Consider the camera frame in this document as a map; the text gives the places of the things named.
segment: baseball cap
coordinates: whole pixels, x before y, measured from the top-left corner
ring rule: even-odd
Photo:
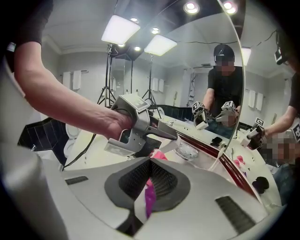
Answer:
[[[234,60],[234,51],[226,44],[219,44],[214,49],[214,57],[215,61]]]

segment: black object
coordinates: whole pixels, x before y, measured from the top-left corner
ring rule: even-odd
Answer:
[[[218,147],[220,146],[220,143],[222,142],[222,138],[220,137],[215,137],[214,139],[211,140],[211,146],[214,146],[214,147]]]
[[[242,234],[255,225],[253,219],[231,197],[220,197],[216,199],[216,202],[238,234]]]
[[[256,191],[257,191],[259,194],[263,194],[263,193],[264,193],[264,189],[263,189],[263,187],[259,184],[259,182],[254,181],[254,182],[252,183],[252,185],[254,186],[254,188],[256,189]]]
[[[261,184],[263,189],[268,189],[270,186],[268,180],[265,177],[258,177],[256,178],[256,181]]]
[[[214,49],[215,62],[234,62],[234,51],[226,44],[219,44]]]
[[[259,194],[263,194],[270,187],[268,180],[265,177],[257,177],[252,183]]]
[[[66,183],[67,185],[72,185],[72,184],[76,184],[79,182],[83,182],[89,180],[86,176],[81,176],[81,177],[76,177],[76,178],[70,178],[70,179],[66,179]]]
[[[145,101],[147,100],[150,100],[151,102],[151,105],[154,106],[154,109],[157,110],[158,114],[159,114],[159,117],[161,119],[161,116],[160,116],[160,112],[158,110],[158,106],[156,104],[156,101],[155,101],[155,98],[154,98],[154,95],[152,93],[152,89],[151,89],[151,73],[152,73],[152,60],[153,60],[153,56],[151,55],[151,60],[150,60],[150,73],[149,73],[149,89],[145,92],[144,96],[142,98],[144,98],[147,94],[148,94],[148,98],[145,99]]]
[[[280,30],[276,31],[276,44],[275,61],[277,65],[281,65],[288,61],[288,55],[291,54],[291,50],[287,47],[289,45],[287,36]]]
[[[173,209],[186,198],[191,188],[187,176],[154,158],[145,157],[111,174],[105,182],[105,192],[116,206],[133,212],[134,202],[149,178],[157,198],[153,212]]]
[[[108,99],[109,101],[109,106],[111,106],[111,102],[114,103],[113,100],[111,100],[111,96],[114,100],[116,100],[116,98],[114,97],[110,86],[111,86],[111,72],[112,72],[112,57],[111,57],[111,53],[112,53],[112,44],[108,45],[107,48],[107,61],[106,61],[106,72],[105,72],[105,87],[102,89],[102,92],[100,94],[100,97],[97,101],[97,104],[101,104],[104,101],[104,105],[105,107],[107,107],[107,103],[106,100]]]
[[[136,158],[149,156],[154,149],[159,149],[161,145],[161,141],[155,140],[147,136],[145,138],[146,138],[146,142],[142,147],[142,149],[133,155]]]

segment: cable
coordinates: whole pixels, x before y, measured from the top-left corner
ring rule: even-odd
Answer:
[[[94,141],[95,137],[96,137],[96,134],[93,134],[92,139],[90,140],[90,142],[89,142],[89,144],[86,146],[86,148],[85,148],[81,153],[79,153],[79,154],[77,155],[77,157],[75,157],[75,159],[74,159],[72,162],[70,162],[69,164],[65,165],[65,166],[62,168],[62,171],[63,171],[66,167],[71,166],[74,162],[76,162],[79,158],[81,158],[81,156],[82,156],[83,154],[85,154],[85,153],[87,152],[87,150],[89,149],[90,145],[91,145],[92,142]]]
[[[204,43],[204,42],[198,42],[198,41],[193,41],[193,42],[177,42],[177,43],[200,43],[200,44],[215,44],[215,43],[218,43],[218,44],[231,44],[231,43],[237,43],[238,41],[234,41],[234,42],[230,42],[230,43],[219,43],[219,42],[211,42],[211,43]]]
[[[119,54],[116,48],[114,48],[114,50],[117,52],[117,54],[111,54],[111,56],[117,56]]]
[[[127,109],[125,109],[125,108],[117,108],[117,109],[115,109],[114,111],[117,112],[117,111],[119,111],[119,110],[126,111],[126,112],[129,113],[129,115],[131,116],[131,119],[133,119],[133,116],[132,116],[131,112],[128,111]],[[63,171],[66,167],[71,166],[74,162],[76,162],[78,159],[80,159],[80,158],[88,151],[88,149],[89,149],[89,147],[91,146],[92,142],[94,141],[95,137],[96,137],[96,134],[94,133],[93,136],[92,136],[92,138],[91,138],[91,140],[90,140],[90,142],[89,142],[89,144],[86,146],[86,148],[85,148],[81,153],[79,153],[79,154],[77,155],[77,157],[75,157],[75,159],[74,159],[72,162],[70,162],[69,164],[63,166],[62,171]]]
[[[118,5],[118,1],[119,1],[119,0],[117,0],[116,5],[114,6],[114,11],[113,11],[113,14],[114,14],[114,15],[116,14],[116,8],[117,8],[117,5]]]
[[[263,42],[266,42],[266,41],[268,41],[272,36],[273,36],[273,34],[276,32],[277,30],[274,30],[272,33],[271,33],[271,35],[266,39],[266,40],[264,40],[264,41],[262,41],[262,42],[259,42],[256,46],[259,46],[261,43],[263,43]],[[238,41],[234,41],[234,42],[229,42],[229,43],[220,43],[220,42],[211,42],[211,43],[205,43],[205,42],[198,42],[198,41],[193,41],[193,42],[181,42],[181,41],[178,41],[177,43],[200,43],[200,44],[232,44],[232,43],[237,43]]]
[[[276,32],[277,30],[274,30],[272,33],[271,33],[271,35],[266,39],[266,40],[264,40],[263,42],[266,42],[266,41],[268,41],[271,37],[272,37],[272,35],[274,34],[274,32]]]

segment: vent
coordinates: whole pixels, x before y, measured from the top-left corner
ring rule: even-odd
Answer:
[[[67,185],[72,185],[72,184],[76,184],[79,182],[83,182],[89,180],[86,176],[81,176],[81,177],[76,177],[76,178],[70,178],[70,179],[66,179],[66,183]]]
[[[201,66],[203,68],[212,68],[212,65],[210,63],[203,63],[203,64],[201,64]]]
[[[216,199],[216,202],[238,234],[255,225],[253,219],[231,197],[220,197]]]

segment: hand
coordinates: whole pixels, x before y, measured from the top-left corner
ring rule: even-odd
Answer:
[[[122,131],[132,127],[132,120],[129,116],[118,112],[116,112],[116,114],[118,114],[117,119],[112,120],[107,129],[107,134],[105,134],[107,139],[113,138],[119,140]]]
[[[235,125],[236,120],[237,120],[236,116],[230,115],[228,116],[227,121],[223,121],[222,124],[226,127],[232,127]]]

